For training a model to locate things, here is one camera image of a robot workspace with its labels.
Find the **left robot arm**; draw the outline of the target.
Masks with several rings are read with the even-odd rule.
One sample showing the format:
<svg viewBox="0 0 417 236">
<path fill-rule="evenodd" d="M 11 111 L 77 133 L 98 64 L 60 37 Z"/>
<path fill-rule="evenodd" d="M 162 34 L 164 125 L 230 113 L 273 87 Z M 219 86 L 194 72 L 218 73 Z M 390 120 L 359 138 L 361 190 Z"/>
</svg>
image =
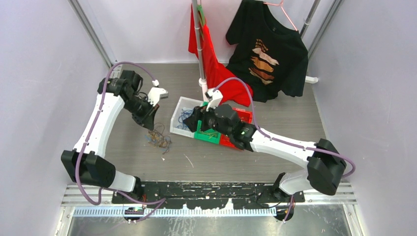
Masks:
<svg viewBox="0 0 417 236">
<path fill-rule="evenodd" d="M 158 102 L 168 92 L 154 81 L 149 93 L 140 92 L 143 78 L 133 70 L 124 70 L 118 77 L 103 79 L 97 89 L 96 104 L 81 138 L 72 150 L 65 150 L 61 161 L 74 183 L 124 192 L 132 203 L 143 198 L 139 177 L 124 174 L 105 160 L 105 151 L 115 121 L 122 109 L 132 114 L 143 128 L 154 129 Z"/>
</svg>

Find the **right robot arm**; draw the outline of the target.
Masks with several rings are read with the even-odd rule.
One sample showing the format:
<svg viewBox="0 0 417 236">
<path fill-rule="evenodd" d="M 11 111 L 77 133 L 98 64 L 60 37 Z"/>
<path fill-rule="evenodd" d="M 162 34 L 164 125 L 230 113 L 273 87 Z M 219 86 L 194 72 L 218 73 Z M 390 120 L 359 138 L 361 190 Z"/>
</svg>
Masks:
<svg viewBox="0 0 417 236">
<path fill-rule="evenodd" d="M 273 195 L 279 202 L 310 189 L 335 195 L 347 167 L 346 161 L 329 140 L 304 142 L 273 134 L 254 123 L 242 121 L 227 104 L 215 109 L 197 106 L 183 122 L 191 132 L 213 129 L 227 136 L 240 150 L 270 154 L 302 167 L 301 171 L 281 173 L 277 177 Z"/>
</svg>

